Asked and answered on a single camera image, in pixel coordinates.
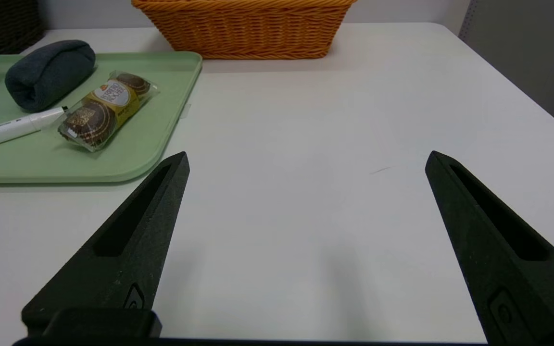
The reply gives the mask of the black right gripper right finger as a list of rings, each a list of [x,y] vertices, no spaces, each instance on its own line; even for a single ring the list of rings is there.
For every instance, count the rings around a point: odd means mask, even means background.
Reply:
[[[425,173],[488,344],[554,346],[554,246],[450,156]]]

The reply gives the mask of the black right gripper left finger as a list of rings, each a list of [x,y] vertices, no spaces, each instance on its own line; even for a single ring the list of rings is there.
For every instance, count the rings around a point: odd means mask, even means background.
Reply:
[[[22,309],[30,338],[160,335],[152,305],[189,173],[185,152],[158,164]]]

